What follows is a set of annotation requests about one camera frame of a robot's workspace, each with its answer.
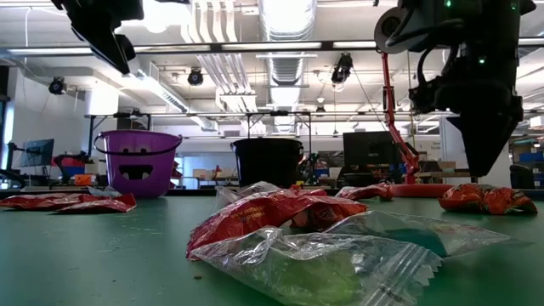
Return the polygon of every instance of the computer monitor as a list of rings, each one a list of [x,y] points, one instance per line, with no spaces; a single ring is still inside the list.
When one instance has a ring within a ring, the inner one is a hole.
[[[21,167],[51,166],[54,139],[34,140],[23,144]]]
[[[344,165],[398,165],[402,161],[389,132],[343,135]]]

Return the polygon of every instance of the bucket handle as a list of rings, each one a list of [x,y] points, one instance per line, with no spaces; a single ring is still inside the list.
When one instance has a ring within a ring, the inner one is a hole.
[[[128,153],[125,153],[125,152],[113,152],[113,151],[106,151],[106,150],[102,150],[100,149],[97,145],[96,145],[96,141],[98,139],[102,138],[102,135],[99,134],[98,136],[96,136],[96,138],[94,138],[94,148],[102,153],[102,154],[106,154],[106,155],[110,155],[110,156],[157,156],[157,155],[160,155],[160,154],[165,154],[165,153],[168,153],[170,152],[171,150],[176,150],[176,148],[179,147],[179,145],[181,145],[181,142],[183,141],[183,137],[179,136],[179,140],[176,142],[176,145],[174,145],[173,147],[171,148],[168,148],[166,150],[160,150],[160,151],[157,151],[157,152],[128,152]]]

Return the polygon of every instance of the green table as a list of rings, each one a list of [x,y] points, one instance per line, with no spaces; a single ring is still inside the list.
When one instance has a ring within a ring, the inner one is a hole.
[[[541,215],[454,214],[425,199],[369,204],[374,210],[442,218],[535,242],[446,259],[418,305],[544,301]],[[0,211],[0,305],[279,305],[205,263],[185,260],[189,232],[214,206],[212,197],[167,197],[139,201],[127,214]]]

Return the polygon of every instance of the purple bucket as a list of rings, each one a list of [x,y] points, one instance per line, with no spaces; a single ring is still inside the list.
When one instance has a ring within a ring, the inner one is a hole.
[[[105,150],[96,146],[103,139]],[[181,136],[140,130],[99,134],[94,148],[105,154],[111,187],[136,197],[164,196],[170,186],[173,159]]]

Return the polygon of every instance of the black bucket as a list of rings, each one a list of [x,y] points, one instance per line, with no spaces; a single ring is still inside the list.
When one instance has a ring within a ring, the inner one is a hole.
[[[242,139],[230,144],[236,153],[240,186],[265,181],[282,188],[297,182],[303,144],[291,139]]]

